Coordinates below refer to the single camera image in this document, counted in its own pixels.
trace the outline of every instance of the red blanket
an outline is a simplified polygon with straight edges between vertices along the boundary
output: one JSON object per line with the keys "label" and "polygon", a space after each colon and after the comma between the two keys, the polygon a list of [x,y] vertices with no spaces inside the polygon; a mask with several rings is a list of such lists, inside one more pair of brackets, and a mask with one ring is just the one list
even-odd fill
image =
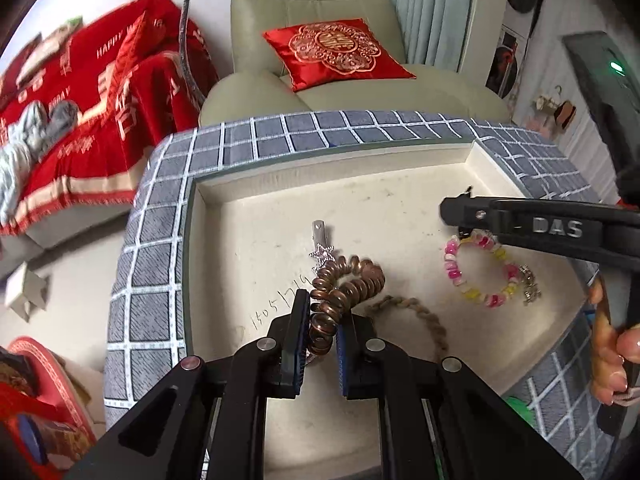
{"label": "red blanket", "polygon": [[[171,0],[135,0],[110,12],[76,32],[0,112],[0,139],[33,100],[50,112],[68,99],[82,112],[79,126],[34,168],[14,219],[0,234],[20,234],[75,203],[131,202],[153,147],[197,126],[198,107],[178,60],[179,18]],[[191,22],[188,52],[206,94],[217,76]]]}

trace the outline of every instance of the rhinestone star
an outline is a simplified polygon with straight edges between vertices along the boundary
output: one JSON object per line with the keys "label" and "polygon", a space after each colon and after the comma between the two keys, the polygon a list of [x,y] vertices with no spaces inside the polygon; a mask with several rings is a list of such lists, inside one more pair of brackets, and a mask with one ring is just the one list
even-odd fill
{"label": "rhinestone star", "polygon": [[322,245],[316,245],[316,250],[312,253],[309,253],[309,256],[318,260],[318,264],[314,267],[314,272],[318,272],[320,267],[322,267],[328,261],[335,261],[334,255],[334,246],[330,245],[328,247],[322,247]]}

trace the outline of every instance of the plaid tablecloth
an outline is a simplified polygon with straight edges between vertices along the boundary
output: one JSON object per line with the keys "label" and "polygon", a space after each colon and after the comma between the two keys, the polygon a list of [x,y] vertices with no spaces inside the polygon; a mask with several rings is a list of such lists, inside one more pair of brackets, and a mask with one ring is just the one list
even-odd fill
{"label": "plaid tablecloth", "polygon": [[[440,114],[340,111],[251,118],[165,139],[134,200],[111,297],[104,403],[110,427],[186,355],[183,229],[193,179],[293,153],[375,143],[477,141],[526,196],[599,202],[572,163],[537,132]],[[589,281],[593,264],[576,262]],[[588,391],[590,328],[578,315],[557,347],[509,395],[529,403],[536,429],[585,478],[596,478],[611,440],[595,424]]]}

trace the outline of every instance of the chair seat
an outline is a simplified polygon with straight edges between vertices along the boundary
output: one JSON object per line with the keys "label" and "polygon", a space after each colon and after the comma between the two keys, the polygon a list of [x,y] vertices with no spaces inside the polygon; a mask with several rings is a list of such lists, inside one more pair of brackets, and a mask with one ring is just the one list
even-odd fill
{"label": "chair seat", "polygon": [[321,110],[418,110],[508,122],[506,104],[463,76],[421,64],[403,65],[416,79],[336,81],[293,93],[289,76],[269,72],[232,74],[209,93],[200,125],[248,117]]}

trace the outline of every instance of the white stool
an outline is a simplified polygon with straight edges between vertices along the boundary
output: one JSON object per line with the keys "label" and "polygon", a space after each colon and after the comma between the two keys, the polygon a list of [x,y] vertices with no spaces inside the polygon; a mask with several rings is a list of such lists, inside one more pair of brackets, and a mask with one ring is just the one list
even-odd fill
{"label": "white stool", "polygon": [[24,262],[6,280],[4,304],[23,320],[29,322],[33,308],[45,309],[43,294],[46,288],[47,282],[27,269],[27,262]]}

